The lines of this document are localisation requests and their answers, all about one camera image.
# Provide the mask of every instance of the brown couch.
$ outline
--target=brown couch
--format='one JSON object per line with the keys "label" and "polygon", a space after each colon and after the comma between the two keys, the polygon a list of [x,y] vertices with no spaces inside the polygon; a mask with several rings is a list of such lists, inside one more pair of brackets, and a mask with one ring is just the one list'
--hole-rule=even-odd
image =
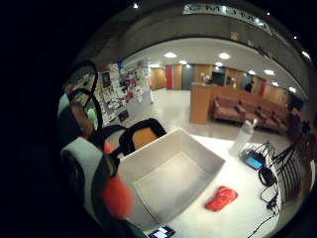
{"label": "brown couch", "polygon": [[273,111],[271,119],[278,125],[279,132],[286,132],[288,129],[289,113],[281,110]]}
{"label": "brown couch", "polygon": [[258,106],[248,101],[218,95],[214,102],[214,118],[235,122],[258,120],[258,126],[284,133],[289,127],[289,112],[279,107]]}
{"label": "brown couch", "polygon": [[248,120],[250,122],[253,122],[255,119],[258,120],[258,125],[261,125],[264,120],[259,115],[259,107],[256,103],[252,101],[246,101],[246,100],[240,100],[240,105],[245,108],[246,114],[244,120]]}
{"label": "brown couch", "polygon": [[269,128],[271,130],[279,131],[278,124],[271,118],[273,115],[273,111],[264,106],[259,106],[259,109],[257,111],[257,114],[262,119],[262,122],[259,123],[260,127]]}
{"label": "brown couch", "polygon": [[245,110],[239,105],[238,99],[218,95],[214,105],[214,118],[243,122]]}

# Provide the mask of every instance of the white floor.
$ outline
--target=white floor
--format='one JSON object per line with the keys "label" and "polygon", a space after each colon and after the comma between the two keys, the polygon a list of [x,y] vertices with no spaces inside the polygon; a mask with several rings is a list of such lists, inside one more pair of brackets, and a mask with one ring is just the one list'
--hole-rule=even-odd
{"label": "white floor", "polygon": [[[154,104],[146,108],[137,117],[129,120],[125,126],[129,127],[136,122],[152,117],[160,121],[166,132],[181,127],[192,135],[230,140],[234,140],[238,134],[239,127],[231,123],[209,120],[206,125],[199,125],[189,122],[190,91],[156,90],[154,91],[154,101]],[[290,141],[282,135],[256,129],[251,142],[264,143],[266,141],[270,141],[274,144],[276,153],[281,152],[290,145]],[[298,198],[284,205],[280,212],[275,232],[282,228],[291,217],[293,217],[300,207],[302,200],[302,198]]]}

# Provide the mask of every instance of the sign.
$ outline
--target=sign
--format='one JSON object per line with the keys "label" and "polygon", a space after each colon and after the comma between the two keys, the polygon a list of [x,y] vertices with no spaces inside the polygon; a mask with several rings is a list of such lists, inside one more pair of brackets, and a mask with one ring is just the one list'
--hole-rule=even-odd
{"label": "sign", "polygon": [[249,23],[272,36],[268,24],[257,18],[256,16],[249,14],[245,11],[239,10],[237,8],[227,7],[223,5],[216,4],[206,4],[206,3],[195,3],[195,4],[186,4],[182,12],[183,15],[190,14],[214,14],[221,15],[226,17],[235,18],[246,23]]}
{"label": "sign", "polygon": [[237,41],[238,36],[239,36],[238,33],[231,32],[231,40]]}

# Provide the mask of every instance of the chair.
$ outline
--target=chair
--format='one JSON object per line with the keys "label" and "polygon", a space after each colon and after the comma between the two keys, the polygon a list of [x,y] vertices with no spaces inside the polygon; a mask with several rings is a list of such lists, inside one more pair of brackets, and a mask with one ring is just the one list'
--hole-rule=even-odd
{"label": "chair", "polygon": [[158,120],[149,118],[140,121],[128,128],[119,138],[122,153],[127,156],[165,134]]}
{"label": "chair", "polygon": [[259,110],[257,110],[256,113],[262,119],[259,126],[278,131],[277,123],[271,119],[273,112],[269,108],[259,106]]}
{"label": "chair", "polygon": [[243,122],[245,109],[239,105],[237,98],[218,95],[215,100],[214,118]]}
{"label": "chair", "polygon": [[256,103],[242,99],[240,100],[240,104],[246,109],[245,120],[253,122],[255,119],[257,119],[259,125],[263,123],[263,119],[261,119],[257,113],[259,109]]}
{"label": "chair", "polygon": [[288,123],[289,123],[289,112],[283,112],[283,111],[273,111],[273,115],[271,116],[271,119],[277,123],[278,130],[280,132],[286,132],[288,130]]}

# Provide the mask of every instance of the white table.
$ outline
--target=white table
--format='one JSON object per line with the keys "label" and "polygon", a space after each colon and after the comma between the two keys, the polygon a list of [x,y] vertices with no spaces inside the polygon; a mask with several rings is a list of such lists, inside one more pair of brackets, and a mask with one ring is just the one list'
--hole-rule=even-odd
{"label": "white table", "polygon": [[[212,180],[206,189],[183,212],[166,223],[176,231],[174,238],[246,238],[272,212],[266,209],[266,203],[260,199],[264,190],[258,172],[233,157],[228,150],[233,141],[193,136],[205,147],[223,158],[226,162],[219,174]],[[204,208],[204,205],[215,195],[219,186],[225,185],[238,193],[238,197],[231,204],[218,212]],[[274,196],[274,188],[265,192],[265,197]],[[280,195],[277,205],[281,207]],[[265,237],[276,226],[278,215],[270,219],[253,237]]]}

